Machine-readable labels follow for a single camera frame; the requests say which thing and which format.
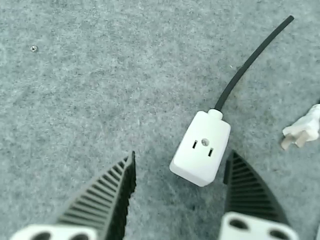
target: power plug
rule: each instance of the power plug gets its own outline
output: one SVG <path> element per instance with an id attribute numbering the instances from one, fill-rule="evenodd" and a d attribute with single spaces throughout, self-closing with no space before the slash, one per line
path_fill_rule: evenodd
<path id="1" fill-rule="evenodd" d="M 292 143 L 301 148 L 306 142 L 317 140 L 320 129 L 319 120 L 320 104 L 316 104 L 312 106 L 305 116 L 302 116 L 294 124 L 282 130 L 285 136 L 281 143 L 282 148 L 287 150 Z"/>
<path id="2" fill-rule="evenodd" d="M 199 187 L 214 181 L 231 129 L 222 117 L 216 109 L 197 112 L 170 163 L 171 172 Z"/>

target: black power cord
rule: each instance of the black power cord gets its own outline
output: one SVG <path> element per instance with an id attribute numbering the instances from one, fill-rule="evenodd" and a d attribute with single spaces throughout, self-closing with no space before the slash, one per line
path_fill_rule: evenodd
<path id="1" fill-rule="evenodd" d="M 215 104 L 214 109 L 221 112 L 223 105 L 225 104 L 228 96 L 230 95 L 232 89 L 234 89 L 237 82 L 243 76 L 243 74 L 247 71 L 247 69 L 251 66 L 251 64 L 257 59 L 257 57 L 262 53 L 262 51 L 271 43 L 273 39 L 288 26 L 295 18 L 293 16 L 289 16 L 286 20 L 284 20 L 262 43 L 261 45 L 252 53 L 252 55 L 248 58 L 247 61 L 242 65 L 242 67 L 236 72 L 233 76 L 229 84 L 224 89 L 223 93 L 219 97 L 218 101 Z"/>

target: plug prong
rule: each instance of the plug prong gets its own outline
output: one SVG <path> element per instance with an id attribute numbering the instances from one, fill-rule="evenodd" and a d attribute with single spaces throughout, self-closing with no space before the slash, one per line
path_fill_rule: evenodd
<path id="1" fill-rule="evenodd" d="M 297 145 L 298 148 L 302 148 L 305 145 L 305 143 L 307 142 L 309 137 L 310 136 L 307 133 L 307 131 L 304 130 L 304 131 L 300 132 L 300 134 L 296 138 L 295 145 Z"/>
<path id="2" fill-rule="evenodd" d="M 291 135 L 291 134 L 288 134 L 285 136 L 285 138 L 283 139 L 283 141 L 281 142 L 281 147 L 284 149 L 284 150 L 287 150 L 289 148 L 289 146 L 293 143 L 296 142 L 296 138 Z"/>

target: small screw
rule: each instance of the small screw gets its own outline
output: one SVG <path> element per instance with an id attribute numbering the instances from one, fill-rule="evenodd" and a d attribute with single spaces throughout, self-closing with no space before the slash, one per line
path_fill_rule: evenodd
<path id="1" fill-rule="evenodd" d="M 209 140 L 208 140 L 208 139 L 206 139 L 206 138 L 204 138 L 204 139 L 202 139 L 202 140 L 201 140 L 201 143 L 202 143 L 202 145 L 203 145 L 203 146 L 205 146 L 205 147 L 206 147 L 206 146 L 208 146 L 208 145 L 209 145 Z"/>
<path id="2" fill-rule="evenodd" d="M 30 47 L 31 52 L 36 52 L 38 50 L 37 46 Z"/>

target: outlet receptacle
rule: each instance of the outlet receptacle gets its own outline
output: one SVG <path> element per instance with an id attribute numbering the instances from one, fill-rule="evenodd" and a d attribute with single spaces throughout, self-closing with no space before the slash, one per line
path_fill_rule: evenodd
<path id="1" fill-rule="evenodd" d="M 173 157 L 170 170 L 201 187 L 211 183 L 225 152 L 230 129 L 228 123 L 214 114 L 199 111 Z"/>

